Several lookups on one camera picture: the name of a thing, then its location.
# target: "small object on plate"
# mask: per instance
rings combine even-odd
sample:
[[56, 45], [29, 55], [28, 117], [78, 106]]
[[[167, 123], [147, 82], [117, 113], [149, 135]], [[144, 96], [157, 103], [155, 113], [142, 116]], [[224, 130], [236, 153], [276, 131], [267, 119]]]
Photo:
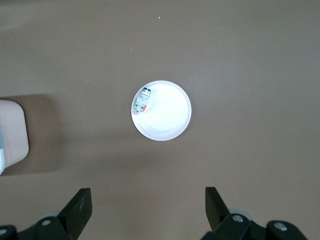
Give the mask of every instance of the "small object on plate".
[[150, 93], [151, 93], [151, 90], [149, 88], [146, 88], [146, 87], [143, 88], [141, 95], [137, 98], [134, 104], [134, 108], [136, 109], [135, 114], [139, 115], [141, 112], [144, 112], [146, 110]]

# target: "round plate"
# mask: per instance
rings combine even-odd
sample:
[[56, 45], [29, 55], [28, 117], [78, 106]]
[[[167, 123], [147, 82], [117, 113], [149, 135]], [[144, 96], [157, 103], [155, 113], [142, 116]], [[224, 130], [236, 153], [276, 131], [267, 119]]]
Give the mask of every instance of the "round plate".
[[[134, 105], [143, 88], [151, 90], [145, 111], [135, 114]], [[186, 92], [170, 81], [153, 81], [134, 96], [131, 116], [135, 127], [149, 139], [166, 141], [179, 136], [191, 118], [191, 103]]]

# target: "screw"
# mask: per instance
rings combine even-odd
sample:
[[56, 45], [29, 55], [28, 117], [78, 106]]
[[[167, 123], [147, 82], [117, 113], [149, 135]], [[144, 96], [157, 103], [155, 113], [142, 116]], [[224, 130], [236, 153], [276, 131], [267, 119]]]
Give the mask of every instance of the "screw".
[[276, 222], [274, 226], [283, 232], [288, 230], [287, 227], [281, 222]]
[[47, 225], [49, 225], [51, 223], [51, 220], [50, 219], [47, 219], [47, 220], [44, 220], [42, 223], [41, 223], [41, 225], [42, 226], [47, 226]]
[[244, 219], [240, 215], [233, 215], [232, 218], [235, 222], [238, 223], [242, 223], [244, 221]]
[[5, 234], [7, 232], [7, 229], [0, 229], [0, 235]]

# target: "pink object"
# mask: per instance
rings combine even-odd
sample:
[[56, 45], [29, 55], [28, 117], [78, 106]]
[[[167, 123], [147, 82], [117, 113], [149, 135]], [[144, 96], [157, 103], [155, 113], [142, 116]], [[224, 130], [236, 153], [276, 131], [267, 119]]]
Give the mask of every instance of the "pink object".
[[0, 100], [0, 125], [3, 149], [0, 149], [0, 174], [21, 160], [29, 152], [25, 114], [13, 101]]

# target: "brown floor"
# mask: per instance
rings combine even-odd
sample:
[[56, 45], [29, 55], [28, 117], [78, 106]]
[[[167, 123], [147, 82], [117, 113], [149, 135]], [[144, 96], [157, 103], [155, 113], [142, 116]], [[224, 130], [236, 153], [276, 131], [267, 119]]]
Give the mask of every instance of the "brown floor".
[[[0, 99], [19, 103], [26, 159], [0, 177], [0, 225], [23, 230], [84, 187], [80, 240], [198, 240], [205, 187], [262, 225], [320, 236], [318, 1], [6, 0]], [[141, 135], [137, 90], [180, 85], [179, 137]]]

